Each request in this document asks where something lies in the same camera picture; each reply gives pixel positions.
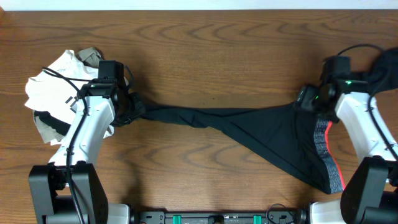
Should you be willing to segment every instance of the wire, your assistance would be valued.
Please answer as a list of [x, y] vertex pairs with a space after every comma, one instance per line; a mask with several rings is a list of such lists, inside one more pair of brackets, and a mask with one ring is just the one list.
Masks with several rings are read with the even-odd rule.
[[80, 122], [79, 122], [79, 124], [78, 124], [78, 126], [76, 128], [76, 131], [75, 131], [75, 133], [73, 133], [73, 136], [72, 136], [72, 138], [70, 140], [69, 147], [67, 148], [67, 182], [69, 184], [69, 189], [70, 189], [70, 194], [72, 195], [73, 205], [75, 206], [75, 209], [76, 209], [80, 224], [85, 224], [85, 220], [83, 218], [83, 214], [82, 214], [81, 208], [79, 206], [79, 201], [77, 200], [77, 196], [76, 196], [76, 192], [75, 192], [75, 186], [74, 186], [74, 183], [72, 181], [72, 173], [71, 173], [71, 170], [70, 170], [70, 163], [71, 163], [71, 160], [72, 160], [73, 143], [75, 142], [76, 137], [77, 137], [77, 135], [79, 133], [79, 130], [81, 129], [81, 126], [83, 125], [83, 122], [84, 122], [84, 120], [85, 120], [85, 118], [87, 116], [87, 108], [88, 108], [87, 107], [87, 102], [86, 102], [86, 99], [85, 99], [85, 96], [83, 95], [83, 93], [76, 87], [75, 84], [73, 84], [71, 82], [70, 79], [64, 77], [63, 75], [59, 74], [58, 72], [56, 72], [56, 71], [54, 71], [54, 70], [52, 70], [50, 68], [43, 67], [42, 69], [43, 69], [43, 71], [46, 74], [51, 75], [51, 76], [55, 75], [57, 78], [62, 78], [67, 83], [69, 83], [77, 91], [77, 93], [78, 93], [79, 97], [81, 98], [81, 100], [83, 101], [83, 104], [84, 104], [84, 107], [85, 107], [85, 109], [83, 110], [83, 116], [81, 117], [81, 120], [80, 120]]
[[381, 56], [382, 56], [382, 57], [385, 57], [386, 60], [387, 60], [387, 72], [386, 72], [386, 74], [384, 75], [384, 77], [383, 77], [382, 80], [380, 81], [379, 85], [373, 90], [372, 93], [369, 94], [369, 98], [368, 98], [368, 111], [369, 111], [369, 115], [370, 115], [370, 117], [371, 117], [371, 119], [372, 119], [372, 122], [373, 122], [374, 126], [376, 127], [377, 131], [378, 131], [379, 134], [380, 134], [380, 137], [381, 137], [381, 138], [383, 139], [383, 141], [384, 141], [384, 144], [386, 145], [387, 149], [390, 151], [390, 153], [392, 154], [392, 156], [394, 157], [394, 159], [395, 159], [396, 161], [398, 161], [398, 155], [397, 155], [397, 153], [394, 151], [394, 149], [392, 148], [391, 143], [388, 141], [388, 139], [387, 139], [386, 136], [384, 135], [383, 131], [381, 130], [379, 124], [377, 123], [377, 121], [376, 121], [376, 119], [375, 119], [375, 117], [374, 117], [374, 115], [373, 115], [373, 109], [374, 109], [374, 108], [371, 106], [371, 101], [372, 101], [374, 95], [377, 93], [378, 89], [380, 89], [380, 87], [382, 87], [382, 86], [384, 85], [384, 83], [388, 80], [388, 78], [389, 78], [390, 75], [391, 75], [391, 69], [390, 69], [390, 66], [389, 66], [389, 64], [388, 64], [388, 58], [387, 58], [386, 51], [385, 51], [383, 48], [381, 48], [381, 47], [379, 47], [379, 46], [377, 46], [377, 45], [373, 45], [373, 44], [357, 44], [357, 45], [354, 45], [354, 46], [351, 46], [351, 47], [348, 47], [348, 48], [342, 50], [341, 52], [339, 52], [339, 53], [337, 54], [337, 56], [341, 55], [342, 53], [344, 53], [344, 52], [346, 52], [346, 51], [348, 51], [348, 50], [351, 50], [351, 49], [354, 49], [354, 48], [358, 48], [358, 47], [372, 47], [372, 48], [374, 48], [374, 49], [377, 49], [378, 51], [380, 51]]
[[[55, 78], [61, 78], [61, 77], [58, 77], [58, 76], [56, 76], [56, 75], [54, 75], [54, 74], [51, 74], [50, 72], [48, 72], [48, 71], [46, 71], [46, 70], [43, 70], [43, 72], [44, 73], [46, 73], [47, 75], [51, 75], [52, 77], [55, 77]], [[80, 79], [80, 78], [67, 78], [67, 77], [64, 77], [64, 78], [66, 78], [67, 80], [71, 80], [71, 81], [81, 81], [81, 82], [89, 82], [90, 80], [84, 80], [84, 79]]]
[[[275, 204], [271, 205], [271, 206], [267, 209], [266, 218], [267, 218], [268, 221], [271, 222], [272, 224], [276, 224], [276, 223], [275, 223], [274, 221], [272, 221], [272, 220], [269, 218], [268, 214], [269, 214], [269, 210], [272, 209], [273, 207], [275, 207], [276, 205], [279, 205], [279, 206], [282, 206], [282, 207], [286, 208], [285, 205], [282, 205], [282, 204], [280, 204], [280, 203], [275, 203]], [[294, 217], [294, 215], [291, 214], [290, 211], [286, 211], [286, 212], [289, 213], [289, 215], [290, 215], [290, 216], [292, 217], [292, 219], [293, 219], [293, 221], [291, 221], [291, 222], [289, 222], [289, 223], [286, 223], [286, 224], [294, 223], [294, 222], [295, 222], [295, 217]]]
[[351, 49], [358, 48], [358, 47], [371, 47], [371, 48], [374, 48], [374, 49], [380, 51], [381, 53], [384, 53], [384, 49], [383, 48], [381, 48], [381, 47], [379, 47], [377, 45], [374, 45], [374, 44], [356, 44], [356, 45], [353, 45], [351, 47], [347, 47], [346, 49], [342, 50], [341, 52], [338, 52], [337, 56], [341, 55], [342, 53], [344, 53], [346, 51], [349, 51]]

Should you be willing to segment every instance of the green tape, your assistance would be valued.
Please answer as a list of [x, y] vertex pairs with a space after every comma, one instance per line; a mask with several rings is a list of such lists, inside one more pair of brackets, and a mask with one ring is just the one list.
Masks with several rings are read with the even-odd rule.
[[181, 224], [181, 216], [180, 215], [173, 216], [173, 224]]
[[253, 216], [253, 224], [261, 224], [261, 216], [260, 215], [255, 215]]

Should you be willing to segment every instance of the table surface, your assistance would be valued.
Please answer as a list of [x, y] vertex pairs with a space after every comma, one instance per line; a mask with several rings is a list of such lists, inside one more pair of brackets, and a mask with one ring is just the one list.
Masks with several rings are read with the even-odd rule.
[[[58, 149], [43, 144], [24, 87], [65, 49], [96, 47], [132, 69], [136, 90], [157, 103], [267, 108], [317, 83], [324, 58], [358, 43], [398, 44], [398, 11], [6, 12], [0, 27], [1, 223], [34, 223], [27, 182]], [[373, 49], [356, 49], [367, 70]], [[397, 92], [377, 95], [397, 139]], [[343, 126], [329, 132], [349, 181], [358, 166]], [[138, 209], [266, 210], [339, 198], [293, 178], [221, 132], [139, 120], [104, 140], [97, 173], [108, 200]]]

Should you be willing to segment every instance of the white wall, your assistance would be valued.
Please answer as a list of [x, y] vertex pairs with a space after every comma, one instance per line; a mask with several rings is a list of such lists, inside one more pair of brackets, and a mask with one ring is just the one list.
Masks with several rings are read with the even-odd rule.
[[0, 0], [5, 11], [398, 9], [398, 0]]

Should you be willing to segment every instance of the red stripe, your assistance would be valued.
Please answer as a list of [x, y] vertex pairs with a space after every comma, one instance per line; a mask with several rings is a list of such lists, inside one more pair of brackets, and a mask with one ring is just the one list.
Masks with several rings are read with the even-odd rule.
[[328, 127], [326, 128], [326, 131], [325, 131], [326, 148], [328, 149], [328, 152], [329, 152], [331, 158], [333, 159], [333, 161], [335, 162], [335, 164], [336, 164], [336, 166], [337, 166], [338, 173], [339, 173], [339, 175], [340, 175], [341, 185], [343, 186], [343, 190], [344, 190], [344, 189], [346, 188], [346, 184], [344, 183], [343, 174], [341, 173], [340, 167], [338, 166], [338, 164], [337, 164], [337, 162], [336, 162], [336, 159], [333, 157], [333, 155], [331, 154], [330, 149], [329, 149], [328, 133], [329, 133], [329, 129], [330, 129], [330, 127], [331, 127], [331, 124], [332, 124], [332, 122], [329, 121]]

